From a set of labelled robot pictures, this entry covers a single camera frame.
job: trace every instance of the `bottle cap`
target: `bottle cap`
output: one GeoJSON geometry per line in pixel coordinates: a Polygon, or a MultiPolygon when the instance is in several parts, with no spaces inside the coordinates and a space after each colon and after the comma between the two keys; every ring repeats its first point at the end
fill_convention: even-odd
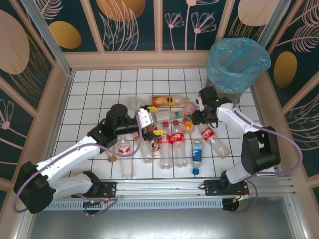
{"type": "Polygon", "coordinates": [[[108,161],[110,162],[110,163],[113,163],[113,162],[115,162],[116,161],[116,157],[113,155],[113,156],[110,156],[109,158],[108,158],[108,161]]]}
{"type": "Polygon", "coordinates": [[[198,168],[193,168],[193,174],[198,175],[199,174],[199,169],[198,168]]]}

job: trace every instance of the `trash bin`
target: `trash bin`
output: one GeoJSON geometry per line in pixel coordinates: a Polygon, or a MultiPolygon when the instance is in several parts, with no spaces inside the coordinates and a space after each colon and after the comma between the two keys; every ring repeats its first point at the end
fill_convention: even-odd
{"type": "MultiPolygon", "coordinates": [[[[207,56],[206,86],[224,83],[241,96],[256,79],[271,66],[271,60],[264,47],[249,38],[224,38],[210,48],[207,56]]],[[[237,102],[233,91],[226,86],[215,86],[217,95],[237,102]]]]}

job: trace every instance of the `coca-cola label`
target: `coca-cola label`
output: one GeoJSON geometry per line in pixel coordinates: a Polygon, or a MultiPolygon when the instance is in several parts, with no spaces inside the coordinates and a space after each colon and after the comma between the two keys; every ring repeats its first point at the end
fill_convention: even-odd
{"type": "Polygon", "coordinates": [[[208,127],[201,133],[201,136],[203,136],[205,141],[208,141],[208,139],[212,137],[214,134],[215,134],[214,131],[210,127],[208,127]]]}
{"type": "Polygon", "coordinates": [[[129,144],[124,143],[119,145],[119,153],[121,154],[129,154],[131,153],[131,147],[129,144]]]}
{"type": "Polygon", "coordinates": [[[171,143],[171,136],[168,134],[163,134],[161,138],[159,138],[159,143],[171,143]]]}
{"type": "Polygon", "coordinates": [[[184,142],[184,134],[183,133],[175,133],[171,136],[171,143],[175,143],[178,141],[183,141],[184,142]]]}

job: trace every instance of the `white tile floor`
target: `white tile floor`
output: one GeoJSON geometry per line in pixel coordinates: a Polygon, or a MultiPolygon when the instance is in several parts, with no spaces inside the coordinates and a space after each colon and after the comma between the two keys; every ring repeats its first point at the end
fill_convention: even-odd
{"type": "MultiPolygon", "coordinates": [[[[135,69],[135,70],[92,70],[77,71],[66,105],[55,155],[74,145],[82,139],[101,119],[112,105],[126,104],[130,97],[138,98],[151,104],[152,95],[179,94],[194,101],[197,93],[205,85],[207,72],[205,69],[135,69]]],[[[254,100],[250,90],[241,97],[239,109],[252,120],[259,121],[254,100]]],[[[240,161],[241,139],[223,122],[215,130],[224,144],[231,149],[231,155],[220,159],[204,142],[203,165],[197,177],[218,177],[220,174],[240,161]]],[[[133,142],[132,135],[127,135],[133,142]]],[[[202,139],[195,126],[191,139],[202,139]]],[[[191,140],[186,140],[186,154],[191,162],[191,140]]],[[[163,170],[159,159],[145,164],[141,154],[134,155],[133,179],[155,178],[193,178],[192,165],[187,167],[163,170]]],[[[105,154],[87,160],[73,169],[66,176],[77,175],[85,170],[92,170],[100,179],[121,179],[120,163],[117,160],[109,163],[105,154]]]]}

